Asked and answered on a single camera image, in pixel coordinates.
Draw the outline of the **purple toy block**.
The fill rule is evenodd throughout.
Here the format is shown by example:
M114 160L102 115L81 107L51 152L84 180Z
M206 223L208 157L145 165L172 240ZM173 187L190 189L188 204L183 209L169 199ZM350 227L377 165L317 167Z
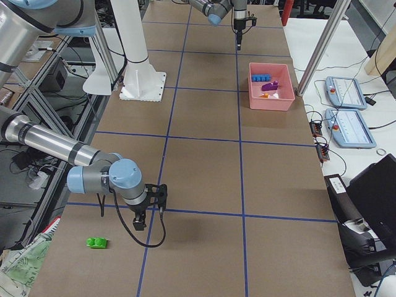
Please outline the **purple toy block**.
M278 81L268 82L261 87L263 92L276 91L278 89Z

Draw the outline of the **black laptop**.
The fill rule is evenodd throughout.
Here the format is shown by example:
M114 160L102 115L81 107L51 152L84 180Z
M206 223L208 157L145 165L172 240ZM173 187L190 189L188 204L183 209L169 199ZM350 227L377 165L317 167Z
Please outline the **black laptop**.
M347 193L388 248L395 247L395 157L386 155L350 181Z

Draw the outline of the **green patterned cloth bag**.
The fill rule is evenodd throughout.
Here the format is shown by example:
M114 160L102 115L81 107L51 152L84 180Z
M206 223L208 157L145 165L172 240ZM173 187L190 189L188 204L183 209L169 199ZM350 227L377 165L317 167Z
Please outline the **green patterned cloth bag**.
M28 296L53 235L40 233L28 246L9 251L1 264L1 296Z

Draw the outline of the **near teach pendant tablet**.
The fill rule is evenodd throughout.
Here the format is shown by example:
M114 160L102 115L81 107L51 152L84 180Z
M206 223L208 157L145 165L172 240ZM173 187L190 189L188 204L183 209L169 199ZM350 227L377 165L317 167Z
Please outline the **near teach pendant tablet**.
M330 137L341 148L373 149L376 141L357 109L327 108L325 122Z

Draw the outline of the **teach pendant tablet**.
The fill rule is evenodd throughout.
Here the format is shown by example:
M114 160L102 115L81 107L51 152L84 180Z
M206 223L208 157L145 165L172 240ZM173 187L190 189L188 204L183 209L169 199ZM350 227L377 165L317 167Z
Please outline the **teach pendant tablet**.
M326 95L337 108L365 110L366 100L356 79L328 76L325 80Z
M373 149L376 141L357 109L327 108L325 122L330 137L341 148Z

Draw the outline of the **pink plastic box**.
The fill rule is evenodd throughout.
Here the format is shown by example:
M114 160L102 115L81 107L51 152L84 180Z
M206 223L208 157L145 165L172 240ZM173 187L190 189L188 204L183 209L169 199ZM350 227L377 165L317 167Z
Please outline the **pink plastic box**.
M253 110L288 111L295 100L286 64L250 62L248 89Z

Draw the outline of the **long blue toy block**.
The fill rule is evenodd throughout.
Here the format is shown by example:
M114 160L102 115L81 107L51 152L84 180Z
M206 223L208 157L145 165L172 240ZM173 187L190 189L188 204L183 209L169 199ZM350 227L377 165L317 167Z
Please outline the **long blue toy block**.
M270 82L272 76L270 74L252 74L251 81L252 82Z

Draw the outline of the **green toy block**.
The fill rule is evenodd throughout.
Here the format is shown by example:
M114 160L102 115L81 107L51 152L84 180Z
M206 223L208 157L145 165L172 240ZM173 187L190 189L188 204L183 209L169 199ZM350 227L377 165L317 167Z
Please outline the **green toy block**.
M89 237L86 239L86 246L92 249L106 249L108 240L102 237Z

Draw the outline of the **black printer device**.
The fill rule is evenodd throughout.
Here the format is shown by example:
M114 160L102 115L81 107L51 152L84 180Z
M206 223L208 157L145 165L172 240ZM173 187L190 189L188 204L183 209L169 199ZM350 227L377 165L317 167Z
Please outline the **black printer device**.
M324 177L350 272L363 286L395 276L395 248L387 248L352 203L339 174Z

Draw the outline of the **red cylinder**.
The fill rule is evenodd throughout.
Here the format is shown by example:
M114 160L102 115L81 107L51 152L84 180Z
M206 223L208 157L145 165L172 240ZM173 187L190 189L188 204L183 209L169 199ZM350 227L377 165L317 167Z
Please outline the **red cylinder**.
M283 26L287 25L288 19L291 14L291 10L293 8L294 0L286 0L285 5L283 7L281 22Z

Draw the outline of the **far teach pendant tablet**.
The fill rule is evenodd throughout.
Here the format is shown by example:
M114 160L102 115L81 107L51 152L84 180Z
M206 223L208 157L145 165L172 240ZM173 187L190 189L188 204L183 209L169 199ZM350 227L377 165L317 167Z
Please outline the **far teach pendant tablet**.
M366 100L356 79L328 76L325 80L326 95L337 108L365 110Z

